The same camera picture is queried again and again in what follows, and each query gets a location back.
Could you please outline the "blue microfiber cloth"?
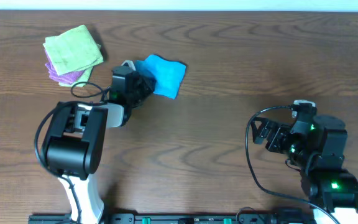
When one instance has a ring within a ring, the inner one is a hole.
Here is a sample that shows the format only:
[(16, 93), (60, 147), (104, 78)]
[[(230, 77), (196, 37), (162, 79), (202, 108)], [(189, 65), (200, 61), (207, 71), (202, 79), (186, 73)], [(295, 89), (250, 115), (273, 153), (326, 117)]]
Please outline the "blue microfiber cloth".
[(181, 82), (185, 77), (186, 65), (181, 62), (165, 60), (152, 54), (145, 60), (137, 60), (135, 69), (156, 80), (154, 94), (175, 99), (180, 89)]

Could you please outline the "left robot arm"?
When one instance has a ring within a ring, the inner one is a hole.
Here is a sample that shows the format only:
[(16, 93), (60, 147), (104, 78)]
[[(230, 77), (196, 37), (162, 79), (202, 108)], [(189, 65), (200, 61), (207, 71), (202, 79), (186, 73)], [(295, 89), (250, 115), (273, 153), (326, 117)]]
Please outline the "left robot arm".
[(99, 195), (94, 173), (101, 162), (105, 132), (125, 125), (132, 110), (154, 92), (156, 79), (129, 65), (112, 70), (112, 83), (101, 88), (98, 102), (59, 102), (39, 124), (34, 141), (38, 142), (45, 123), (48, 129), (41, 145), (34, 151), (40, 165), (64, 186), (70, 217), (62, 223), (101, 223), (104, 203)]

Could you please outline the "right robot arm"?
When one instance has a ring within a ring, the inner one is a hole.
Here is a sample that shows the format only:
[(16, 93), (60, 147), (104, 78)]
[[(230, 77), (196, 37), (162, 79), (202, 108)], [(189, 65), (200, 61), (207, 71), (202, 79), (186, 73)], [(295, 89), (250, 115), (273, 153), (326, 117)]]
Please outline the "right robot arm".
[(358, 181), (342, 166), (345, 123), (317, 114), (312, 101), (295, 100), (284, 109), (291, 110), (292, 124), (264, 118), (259, 111), (247, 123), (245, 142), (265, 144), (266, 150), (287, 156), (287, 166), (301, 176), (303, 202), (313, 217), (279, 212), (269, 223), (358, 223)]

